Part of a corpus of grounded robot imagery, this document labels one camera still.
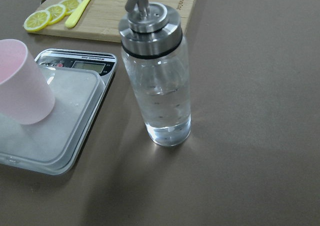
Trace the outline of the glass sauce bottle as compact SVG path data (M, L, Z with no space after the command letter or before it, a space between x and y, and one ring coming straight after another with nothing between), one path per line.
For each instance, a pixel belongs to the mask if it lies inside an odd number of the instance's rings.
M178 12L128 0L118 30L122 60L150 138L176 146L191 130L188 44Z

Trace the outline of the pink plastic cup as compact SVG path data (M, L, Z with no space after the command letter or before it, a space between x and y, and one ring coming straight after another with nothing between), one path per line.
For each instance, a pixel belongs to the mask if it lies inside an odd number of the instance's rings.
M46 118L55 96L27 46L15 39L0 41L0 112L20 124Z

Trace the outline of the silver kitchen scale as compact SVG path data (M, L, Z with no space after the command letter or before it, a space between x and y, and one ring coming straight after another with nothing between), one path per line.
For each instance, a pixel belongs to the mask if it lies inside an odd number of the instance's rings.
M46 49L36 59L55 96L42 121L0 118L0 162L49 175L75 163L117 68L111 53Z

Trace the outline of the middle lemon slice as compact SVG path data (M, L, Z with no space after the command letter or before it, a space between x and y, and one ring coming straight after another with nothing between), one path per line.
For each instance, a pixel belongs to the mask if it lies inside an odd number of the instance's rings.
M67 14L67 8L63 4L55 4L45 9L51 15L48 25L53 25L61 21Z

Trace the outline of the lemon slice near edge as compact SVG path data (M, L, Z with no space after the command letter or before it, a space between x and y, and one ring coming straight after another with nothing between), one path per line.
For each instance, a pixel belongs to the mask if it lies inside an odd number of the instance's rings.
M26 18L23 28L28 32L36 32L45 28L51 19L52 16L49 11L36 11Z

